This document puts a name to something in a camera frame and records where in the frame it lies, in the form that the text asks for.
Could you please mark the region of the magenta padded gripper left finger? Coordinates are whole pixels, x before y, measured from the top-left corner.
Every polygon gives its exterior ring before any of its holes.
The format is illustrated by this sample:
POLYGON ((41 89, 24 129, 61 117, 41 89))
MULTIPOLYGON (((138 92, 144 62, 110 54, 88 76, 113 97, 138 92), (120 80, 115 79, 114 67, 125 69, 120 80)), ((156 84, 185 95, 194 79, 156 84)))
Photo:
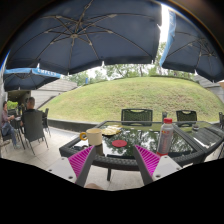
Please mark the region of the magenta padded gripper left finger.
POLYGON ((69 158, 61 157, 49 166, 47 171, 83 187, 95 155, 95 147, 90 146, 69 158))

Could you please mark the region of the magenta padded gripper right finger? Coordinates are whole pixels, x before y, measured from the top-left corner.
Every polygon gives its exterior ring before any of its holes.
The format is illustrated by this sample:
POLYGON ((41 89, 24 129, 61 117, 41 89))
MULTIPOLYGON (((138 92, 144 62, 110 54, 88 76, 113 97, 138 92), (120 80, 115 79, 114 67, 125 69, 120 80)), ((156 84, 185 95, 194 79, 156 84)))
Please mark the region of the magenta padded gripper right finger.
POLYGON ((159 156, 138 145, 133 149, 133 154, 145 185, 182 169, 182 167, 168 155, 159 156))

